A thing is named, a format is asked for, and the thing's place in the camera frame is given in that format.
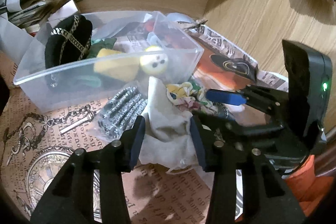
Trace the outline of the orange sleeve forearm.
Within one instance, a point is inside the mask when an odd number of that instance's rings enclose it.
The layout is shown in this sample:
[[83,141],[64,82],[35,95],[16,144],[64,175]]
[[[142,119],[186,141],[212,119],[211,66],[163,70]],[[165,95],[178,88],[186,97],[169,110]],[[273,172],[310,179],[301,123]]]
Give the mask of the orange sleeve forearm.
[[310,155],[302,167],[285,179],[287,186],[308,217],[329,193],[335,178],[315,175],[314,155]]

